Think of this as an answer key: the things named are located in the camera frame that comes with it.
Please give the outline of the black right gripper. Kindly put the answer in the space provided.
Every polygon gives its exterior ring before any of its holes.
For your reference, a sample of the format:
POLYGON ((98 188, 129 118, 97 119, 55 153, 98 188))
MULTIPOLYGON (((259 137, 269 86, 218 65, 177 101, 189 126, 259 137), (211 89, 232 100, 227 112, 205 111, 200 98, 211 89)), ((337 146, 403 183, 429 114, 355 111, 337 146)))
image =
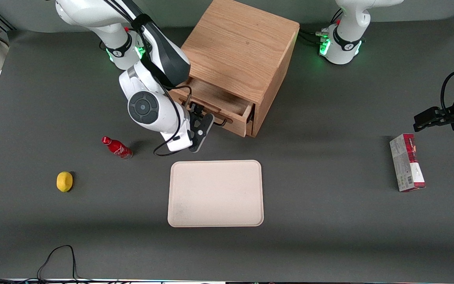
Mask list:
POLYGON ((204 115, 203 111, 203 105, 195 102, 190 103, 188 117, 191 132, 196 133, 199 130, 201 123, 214 123, 214 115, 204 115))

